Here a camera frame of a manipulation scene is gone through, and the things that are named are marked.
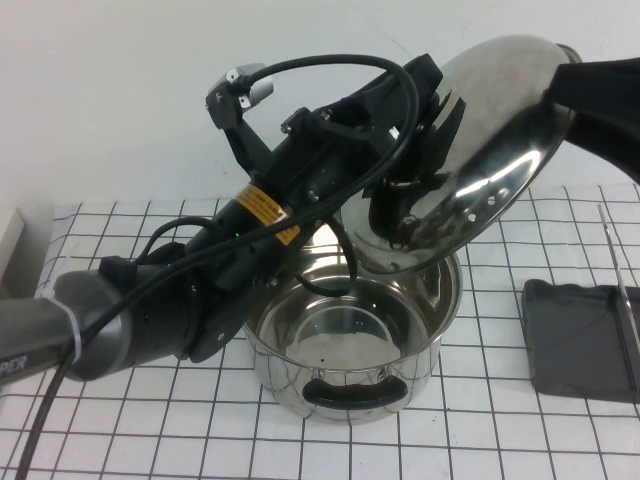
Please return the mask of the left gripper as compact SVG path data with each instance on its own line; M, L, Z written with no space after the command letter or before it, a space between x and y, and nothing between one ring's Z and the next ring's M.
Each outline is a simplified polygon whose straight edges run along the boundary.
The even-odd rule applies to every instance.
M430 100L443 79L429 54L414 58L404 70L420 100ZM247 189L252 203L216 215L210 244L299 214L361 180L395 143L400 100L406 99L397 79L381 75L338 102L314 111L298 109L282 125L286 139L270 149L246 123L243 111L272 91L267 85L236 92L233 82L222 80L209 93L209 114L251 177ZM466 109L466 102L453 92L436 99L439 104L414 137L418 173L435 173L444 166Z

